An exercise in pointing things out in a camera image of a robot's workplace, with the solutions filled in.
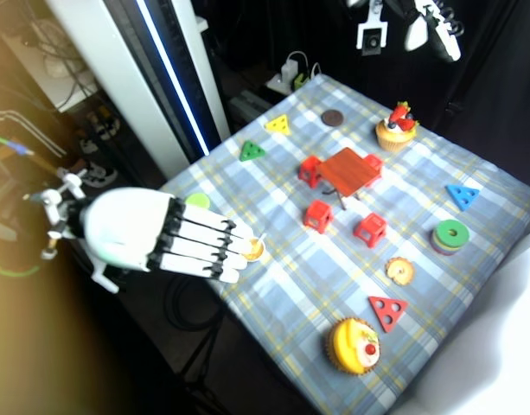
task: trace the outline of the miniature table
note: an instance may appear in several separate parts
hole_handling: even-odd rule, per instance
[[[380,172],[374,169],[366,160],[360,158],[350,148],[345,148],[330,157],[317,167],[318,174],[329,182],[339,195],[349,197],[357,190],[380,177]],[[340,197],[343,209],[345,204]]]
[[[325,125],[320,116],[328,109],[340,111],[343,124]],[[249,264],[237,284],[209,283],[323,413],[385,413],[530,227],[527,185],[433,132],[419,127],[402,151],[383,151],[374,126],[389,113],[317,75],[163,188],[181,197],[205,193],[211,210],[239,216],[256,235],[267,233],[268,253]],[[289,118],[288,137],[263,128],[282,114]],[[241,162],[246,140],[266,156]],[[321,192],[297,172],[310,155],[327,160],[346,147],[361,157],[377,154],[384,162],[382,179],[362,188],[360,201],[348,198],[348,210],[332,207],[334,220],[320,234],[304,226],[303,214]],[[478,188],[480,194],[461,212],[447,184]],[[340,190],[350,194],[353,188]],[[353,236],[354,226],[371,212],[387,222],[386,237],[374,249]],[[430,235],[449,218],[466,225],[470,239],[445,257],[431,248]],[[412,261],[416,274],[409,285],[386,276],[393,257]],[[390,333],[382,330],[369,296],[408,302]],[[363,376],[337,370],[324,352],[325,335],[350,316],[369,322],[380,338],[380,360]]]

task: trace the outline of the toy stool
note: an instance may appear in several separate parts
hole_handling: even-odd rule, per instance
[[[322,180],[320,175],[316,172],[316,168],[321,163],[322,161],[319,158],[310,156],[301,164],[301,167],[299,168],[299,179],[307,182],[310,188],[315,188],[316,185]]]
[[[386,236],[387,222],[377,214],[370,214],[354,229],[353,236],[364,240],[369,248],[374,248]]]
[[[378,180],[381,178],[381,171],[382,171],[382,166],[384,165],[384,162],[382,162],[382,160],[377,157],[376,155],[374,154],[369,154],[367,155],[365,158],[364,158],[365,162],[368,163],[368,165],[370,167],[372,167],[374,170],[378,171],[378,177],[375,177],[374,179],[372,179],[370,182],[368,182],[365,186],[367,186],[368,188],[371,188],[372,185]]]
[[[303,224],[324,233],[326,226],[334,219],[332,208],[323,201],[313,201],[307,208]]]

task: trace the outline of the blue triangle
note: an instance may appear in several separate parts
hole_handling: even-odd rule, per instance
[[[445,187],[461,211],[465,211],[480,194],[477,188],[466,188],[456,184],[448,184]]]

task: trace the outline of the led light strip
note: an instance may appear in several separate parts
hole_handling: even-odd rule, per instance
[[[151,18],[150,11],[147,8],[147,5],[145,4],[144,0],[136,0],[136,3],[137,3],[138,8],[140,9],[140,12],[142,13],[142,17],[145,20],[147,29],[150,31],[151,38],[153,39],[153,42],[155,43],[157,51],[159,52],[159,55],[161,56],[161,60],[163,61],[164,67],[167,69],[167,73],[169,74],[169,78],[172,81],[172,85],[176,89],[176,93],[178,94],[178,98],[180,99],[180,102],[182,103],[182,106],[184,107],[184,111],[188,115],[189,123],[192,125],[192,129],[194,130],[195,136],[197,137],[197,141],[199,142],[199,145],[201,146],[201,149],[203,150],[203,154],[205,154],[205,156],[208,156],[209,150],[207,148],[207,144],[205,143],[205,140],[203,139],[199,126],[197,125],[197,122],[195,121],[194,114],[192,113],[192,109],[189,107],[188,100],[186,99],[186,95],[184,95],[182,86],[180,85],[180,82],[178,81],[178,78],[176,77],[175,69],[172,67],[170,58],[164,49],[163,41],[161,41],[159,32],[157,32],[155,23],[153,22],[153,19]]]

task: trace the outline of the cherry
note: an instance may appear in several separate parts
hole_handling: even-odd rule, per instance
[[[374,354],[376,353],[376,347],[373,344],[367,344],[365,352],[367,352],[367,354]]]

